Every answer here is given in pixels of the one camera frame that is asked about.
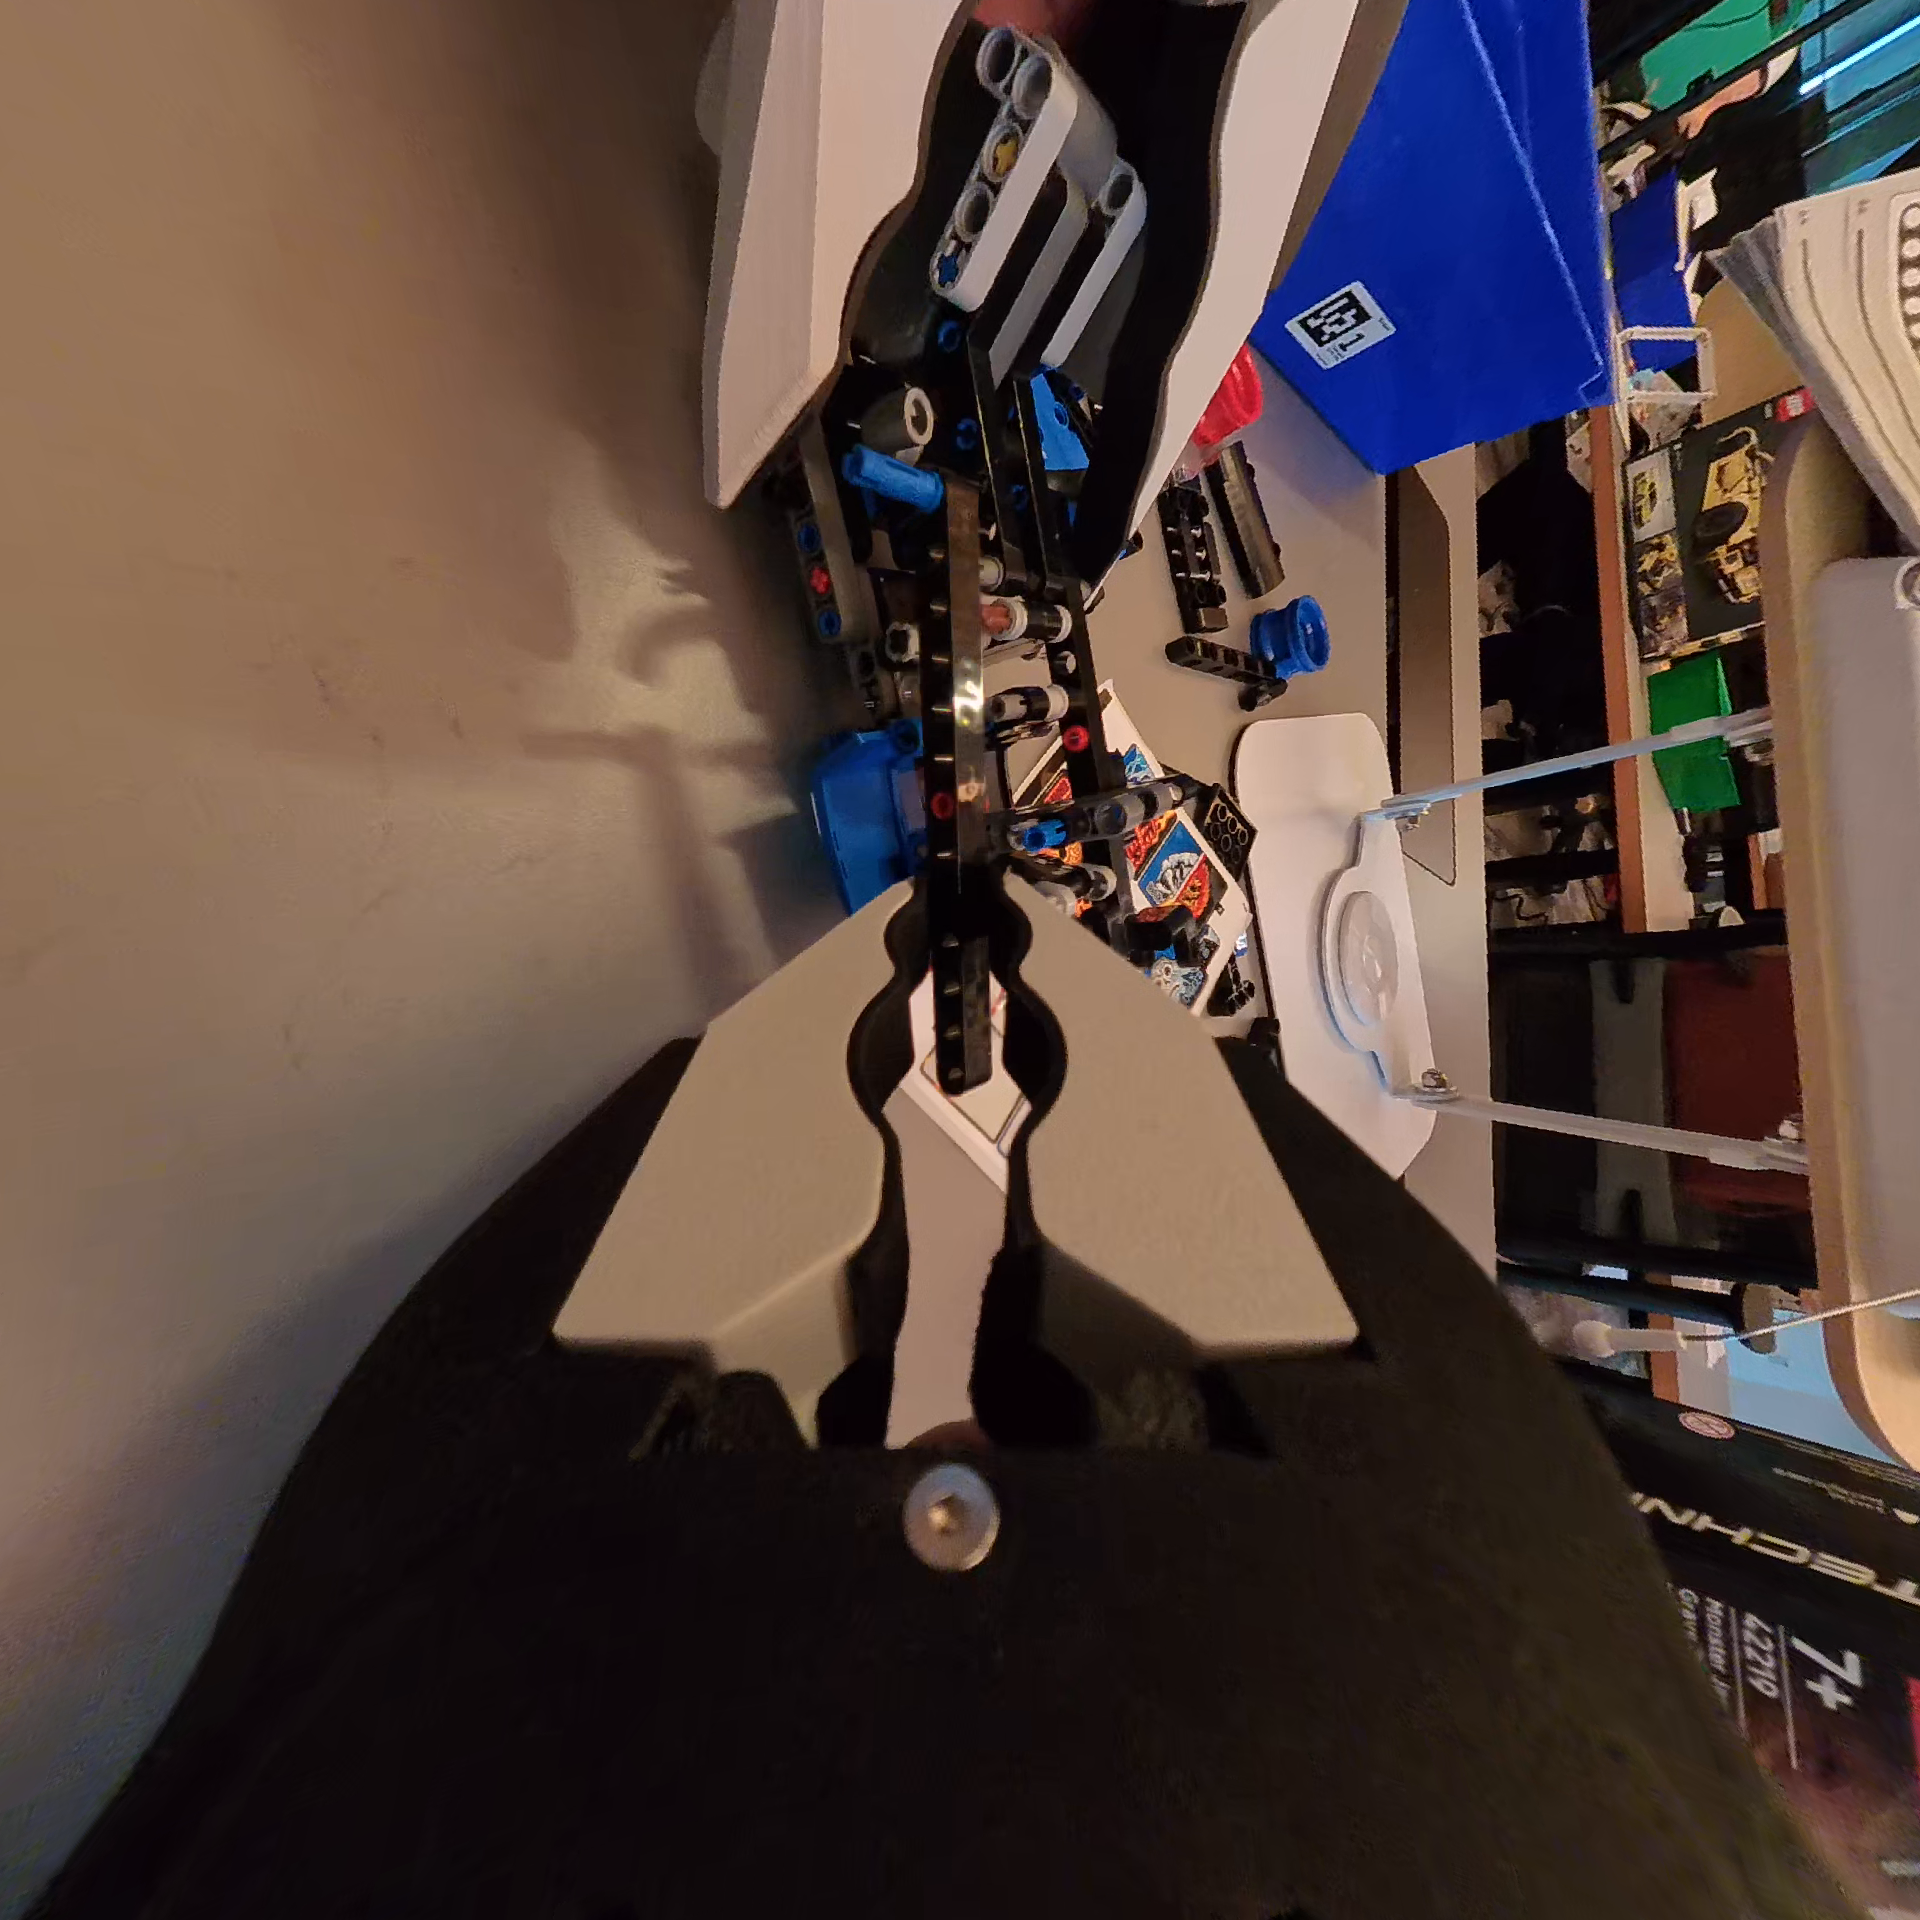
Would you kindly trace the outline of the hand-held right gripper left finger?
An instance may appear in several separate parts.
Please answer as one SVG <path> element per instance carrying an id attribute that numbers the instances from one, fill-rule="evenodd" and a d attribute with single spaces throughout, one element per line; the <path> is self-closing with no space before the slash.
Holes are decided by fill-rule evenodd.
<path id="1" fill-rule="evenodd" d="M 777 1380 L 806 1440 L 856 1356 L 848 1261 L 880 1221 L 881 1131 L 848 1068 L 894 980 L 908 883 L 828 931 L 702 1034 L 556 1321 L 576 1352 Z"/>

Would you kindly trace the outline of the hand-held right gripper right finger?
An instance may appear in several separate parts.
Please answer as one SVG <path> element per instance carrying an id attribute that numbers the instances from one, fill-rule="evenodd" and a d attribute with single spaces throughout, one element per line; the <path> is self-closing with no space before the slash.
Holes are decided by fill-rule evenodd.
<path id="1" fill-rule="evenodd" d="M 1202 1440 L 1202 1376 L 1352 1349 L 1359 1330 L 1204 1024 L 1008 877 L 998 1061 L 1026 1113 L 975 1324 L 996 1442 Z"/>

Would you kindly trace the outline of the long black holed beam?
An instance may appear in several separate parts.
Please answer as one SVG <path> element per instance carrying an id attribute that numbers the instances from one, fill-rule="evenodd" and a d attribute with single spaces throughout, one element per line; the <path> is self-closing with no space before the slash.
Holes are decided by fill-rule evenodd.
<path id="1" fill-rule="evenodd" d="M 941 483 L 944 553 L 920 632 L 920 783 L 935 1082 L 959 1097 L 991 1079 L 1001 868 L 989 833 L 978 492 L 951 471 Z"/>

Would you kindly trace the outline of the black blue toy car chassis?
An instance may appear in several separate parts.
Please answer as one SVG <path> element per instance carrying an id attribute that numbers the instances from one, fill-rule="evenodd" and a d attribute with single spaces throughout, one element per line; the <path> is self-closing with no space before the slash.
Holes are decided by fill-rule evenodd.
<path id="1" fill-rule="evenodd" d="M 815 759 L 815 833 L 846 912 L 927 868 L 920 632 L 938 581 L 941 511 L 916 515 L 840 476 L 863 443 L 978 492 L 989 833 L 1044 898 L 1134 962 L 1119 849 L 1177 811 L 1196 783 L 1166 776 L 1109 722 L 1090 657 L 1090 588 L 1068 585 L 1068 537 L 1097 403 L 1068 370 L 1145 224 L 1136 171 L 1073 95 L 1068 61 L 1009 25 L 978 28 L 961 81 L 984 129 L 930 237 L 892 252 L 853 355 L 762 474 L 799 556 L 806 613 L 848 663 L 870 728 Z"/>

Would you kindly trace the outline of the grey desk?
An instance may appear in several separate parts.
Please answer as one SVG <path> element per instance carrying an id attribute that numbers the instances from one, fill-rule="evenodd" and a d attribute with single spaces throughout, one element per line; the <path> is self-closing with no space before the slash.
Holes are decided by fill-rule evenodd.
<path id="1" fill-rule="evenodd" d="M 5 1916 L 446 1249 L 831 923 L 726 4 L 5 4 Z"/>

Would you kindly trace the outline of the blue storage bin with tag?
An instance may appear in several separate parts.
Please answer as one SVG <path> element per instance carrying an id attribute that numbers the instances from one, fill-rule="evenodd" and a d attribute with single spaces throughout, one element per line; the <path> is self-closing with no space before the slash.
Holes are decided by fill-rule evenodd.
<path id="1" fill-rule="evenodd" d="M 1613 396 L 1589 17 L 1409 3 L 1250 345 L 1373 474 Z"/>

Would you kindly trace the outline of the red toy wheel hub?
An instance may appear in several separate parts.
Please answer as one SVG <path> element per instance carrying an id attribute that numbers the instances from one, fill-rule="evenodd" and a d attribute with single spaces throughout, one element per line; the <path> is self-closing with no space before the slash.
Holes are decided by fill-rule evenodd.
<path id="1" fill-rule="evenodd" d="M 1256 424 L 1262 412 L 1264 385 L 1256 355 L 1247 343 L 1240 343 L 1191 433 L 1200 461 L 1213 459 L 1221 449 Z"/>

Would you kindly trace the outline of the colourful sticker sheet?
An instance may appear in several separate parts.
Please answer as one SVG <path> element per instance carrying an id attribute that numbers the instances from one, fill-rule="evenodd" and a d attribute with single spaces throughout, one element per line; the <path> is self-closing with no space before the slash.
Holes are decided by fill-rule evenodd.
<path id="1" fill-rule="evenodd" d="M 1186 803 L 1126 833 L 1119 849 L 1132 920 L 1145 927 L 1136 969 L 1175 1005 L 1198 1018 L 1229 955 L 1252 961 L 1252 900 L 1229 877 L 1193 828 Z M 1009 1147 L 1029 1103 L 1004 1069 L 1004 988 L 989 986 L 991 1074 L 978 1089 L 949 1095 L 935 1047 L 935 988 L 920 984 L 910 1001 L 916 1066 L 903 1092 L 991 1181 L 1005 1188 Z"/>

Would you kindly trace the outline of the black curved panel piece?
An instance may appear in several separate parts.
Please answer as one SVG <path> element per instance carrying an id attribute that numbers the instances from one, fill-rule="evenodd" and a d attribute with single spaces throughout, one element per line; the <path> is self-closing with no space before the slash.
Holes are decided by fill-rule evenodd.
<path id="1" fill-rule="evenodd" d="M 1256 471 L 1239 440 L 1210 449 L 1204 484 L 1240 592 L 1252 601 L 1268 600 L 1284 585 L 1284 562 L 1264 511 Z"/>

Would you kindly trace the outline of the chunky black holed brick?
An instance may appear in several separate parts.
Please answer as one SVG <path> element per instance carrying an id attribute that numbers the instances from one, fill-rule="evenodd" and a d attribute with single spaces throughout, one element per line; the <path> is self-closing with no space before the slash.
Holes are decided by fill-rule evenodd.
<path id="1" fill-rule="evenodd" d="M 1229 628 L 1228 588 L 1221 579 L 1208 497 L 1202 483 L 1169 483 L 1158 493 L 1158 525 L 1182 633 L 1216 635 Z"/>

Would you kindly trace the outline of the black angled beam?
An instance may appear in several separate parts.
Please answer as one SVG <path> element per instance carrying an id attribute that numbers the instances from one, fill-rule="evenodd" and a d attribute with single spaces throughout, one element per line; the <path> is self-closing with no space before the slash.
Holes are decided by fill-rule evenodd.
<path id="1" fill-rule="evenodd" d="M 1210 639 L 1182 635 L 1168 641 L 1164 657 L 1169 666 L 1231 687 L 1236 705 L 1246 714 L 1280 699 L 1289 688 L 1289 679 L 1271 661 Z"/>

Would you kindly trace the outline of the toy box with yellow car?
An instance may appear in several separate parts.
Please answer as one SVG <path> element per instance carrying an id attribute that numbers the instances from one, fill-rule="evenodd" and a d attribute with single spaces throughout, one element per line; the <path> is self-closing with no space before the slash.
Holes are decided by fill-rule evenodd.
<path id="1" fill-rule="evenodd" d="M 1785 392 L 1622 465 L 1624 577 L 1642 666 L 1761 633 L 1766 480 L 1786 426 L 1812 412 L 1809 388 Z"/>

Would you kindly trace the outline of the white instruction booklet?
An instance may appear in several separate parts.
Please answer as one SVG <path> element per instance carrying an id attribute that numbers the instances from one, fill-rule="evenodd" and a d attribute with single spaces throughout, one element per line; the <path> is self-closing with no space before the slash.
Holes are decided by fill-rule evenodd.
<path id="1" fill-rule="evenodd" d="M 1793 202 L 1712 266 L 1800 370 L 1905 548 L 1918 548 L 1918 175 Z"/>

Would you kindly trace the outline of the wooden shelf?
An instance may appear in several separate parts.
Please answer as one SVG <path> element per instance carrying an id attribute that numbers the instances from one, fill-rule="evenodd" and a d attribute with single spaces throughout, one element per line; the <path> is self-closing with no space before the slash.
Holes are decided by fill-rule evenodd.
<path id="1" fill-rule="evenodd" d="M 1585 413 L 1591 437 L 1591 519 L 1597 569 L 1600 672 L 1607 741 L 1620 745 L 1649 732 L 1641 645 L 1634 628 L 1624 548 L 1624 442 L 1610 407 Z M 1785 945 L 1777 911 L 1724 911 L 1698 920 L 1686 889 L 1684 835 L 1668 810 L 1649 756 L 1613 761 L 1615 889 L 1624 935 L 1677 938 L 1713 931 L 1757 945 Z"/>

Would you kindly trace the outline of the green box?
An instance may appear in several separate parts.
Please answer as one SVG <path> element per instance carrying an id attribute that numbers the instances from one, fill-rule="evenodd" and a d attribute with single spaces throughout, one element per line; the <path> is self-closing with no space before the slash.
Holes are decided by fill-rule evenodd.
<path id="1" fill-rule="evenodd" d="M 1733 755 L 1769 741 L 1769 709 L 1735 709 L 1721 649 L 1680 657 L 1646 675 L 1647 728 L 1668 810 L 1704 815 L 1741 804 Z"/>

